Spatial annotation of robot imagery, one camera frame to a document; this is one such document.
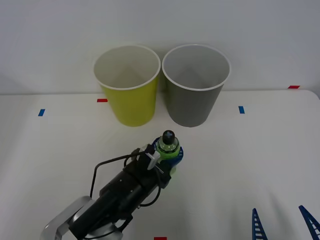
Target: green object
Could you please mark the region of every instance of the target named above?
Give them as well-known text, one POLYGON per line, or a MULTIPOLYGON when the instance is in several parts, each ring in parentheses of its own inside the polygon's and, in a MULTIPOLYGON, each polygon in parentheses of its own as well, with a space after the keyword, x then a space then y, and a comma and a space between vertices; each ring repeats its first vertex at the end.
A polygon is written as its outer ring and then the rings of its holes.
POLYGON ((161 62, 151 49, 121 46, 102 54, 94 64, 94 75, 120 123, 138 127, 155 113, 161 62))
POLYGON ((180 152, 180 144, 171 130, 166 130, 156 143, 156 150, 160 153, 160 160, 176 158, 180 152))

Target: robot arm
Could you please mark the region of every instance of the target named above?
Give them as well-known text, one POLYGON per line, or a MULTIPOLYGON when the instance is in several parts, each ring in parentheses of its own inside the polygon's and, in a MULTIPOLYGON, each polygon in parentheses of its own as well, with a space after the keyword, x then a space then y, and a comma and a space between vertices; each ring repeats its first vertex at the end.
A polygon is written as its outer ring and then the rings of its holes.
POLYGON ((160 155, 150 144, 145 149, 136 149, 132 155, 135 156, 132 161, 100 190, 96 201, 89 196, 74 201, 44 228, 40 240, 61 240, 68 230, 78 240, 121 240, 122 231, 133 219, 132 212, 155 202, 160 189, 168 185, 172 168, 177 165, 177 160, 159 163, 160 155), (156 199, 142 204, 157 186, 156 199), (119 220, 124 223, 116 227, 119 220))

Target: white tabletop surface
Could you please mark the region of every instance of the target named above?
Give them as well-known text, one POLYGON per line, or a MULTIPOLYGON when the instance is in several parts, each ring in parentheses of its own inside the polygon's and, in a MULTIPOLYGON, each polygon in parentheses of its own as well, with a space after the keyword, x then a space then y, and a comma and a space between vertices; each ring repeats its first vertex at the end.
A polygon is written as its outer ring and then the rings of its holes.
MULTIPOLYGON (((315 94, 223 91, 207 121, 194 128, 174 123, 161 95, 149 123, 124 126, 109 103, 97 102, 103 97, 0 96, 2 240, 39 239, 52 218, 89 194, 97 163, 151 143, 167 129, 184 147, 184 159, 159 200, 133 213, 124 240, 249 240, 253 208, 270 240, 312 239, 298 206, 320 221, 315 94)), ((94 199, 122 166, 98 170, 94 199)))

